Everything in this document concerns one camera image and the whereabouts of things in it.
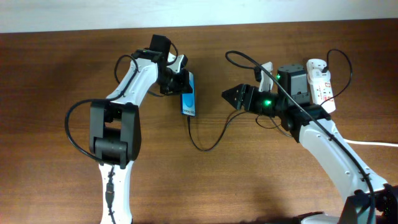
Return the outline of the blue Galaxy smartphone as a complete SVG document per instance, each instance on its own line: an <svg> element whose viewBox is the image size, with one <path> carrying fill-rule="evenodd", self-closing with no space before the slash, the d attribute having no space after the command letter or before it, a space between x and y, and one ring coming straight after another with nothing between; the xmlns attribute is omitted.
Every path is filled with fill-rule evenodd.
<svg viewBox="0 0 398 224"><path fill-rule="evenodd" d="M195 81L192 72L189 72L189 84L192 88L191 93L184 93L181 95L181 112L183 115L196 116L195 108Z"/></svg>

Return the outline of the white USB charger adapter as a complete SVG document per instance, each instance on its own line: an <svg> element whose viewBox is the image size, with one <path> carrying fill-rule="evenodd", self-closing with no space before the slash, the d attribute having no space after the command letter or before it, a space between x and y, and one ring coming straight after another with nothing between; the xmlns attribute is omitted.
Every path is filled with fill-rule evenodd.
<svg viewBox="0 0 398 224"><path fill-rule="evenodd" d="M329 82L331 74L329 71L324 72L326 62L322 59L312 58L307 61L307 80L309 84Z"/></svg>

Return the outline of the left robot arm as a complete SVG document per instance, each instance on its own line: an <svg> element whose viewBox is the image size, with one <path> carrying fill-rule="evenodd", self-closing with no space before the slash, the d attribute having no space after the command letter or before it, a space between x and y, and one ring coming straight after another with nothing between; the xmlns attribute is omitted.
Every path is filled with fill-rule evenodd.
<svg viewBox="0 0 398 224"><path fill-rule="evenodd" d="M104 102L90 106L90 151L100 159L103 185L102 223L132 223L131 172L141 148L139 107L153 84L163 95L192 93L187 58L170 53L172 42L152 36L147 49L130 55L127 74Z"/></svg>

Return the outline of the white power strip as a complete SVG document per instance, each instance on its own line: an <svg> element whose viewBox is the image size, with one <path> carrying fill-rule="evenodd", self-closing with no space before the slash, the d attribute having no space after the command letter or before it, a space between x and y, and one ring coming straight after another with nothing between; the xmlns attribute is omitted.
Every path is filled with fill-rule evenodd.
<svg viewBox="0 0 398 224"><path fill-rule="evenodd" d="M322 105L323 109L327 113L332 113L336 110L335 102L333 97L333 91L331 88L331 82L309 84L313 104Z"/></svg>

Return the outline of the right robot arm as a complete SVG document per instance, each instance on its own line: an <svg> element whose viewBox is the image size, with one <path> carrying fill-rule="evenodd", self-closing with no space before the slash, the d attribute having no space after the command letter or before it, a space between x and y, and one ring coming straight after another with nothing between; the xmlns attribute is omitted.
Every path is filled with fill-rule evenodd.
<svg viewBox="0 0 398 224"><path fill-rule="evenodd" d="M345 202L338 217L312 212L294 217L292 223L397 223L397 187L367 166L342 138L331 116L310 103L304 68L279 67L273 78L277 93L265 84L270 71L254 67L259 87L239 84L221 96L237 110L279 117L282 127L316 158Z"/></svg>

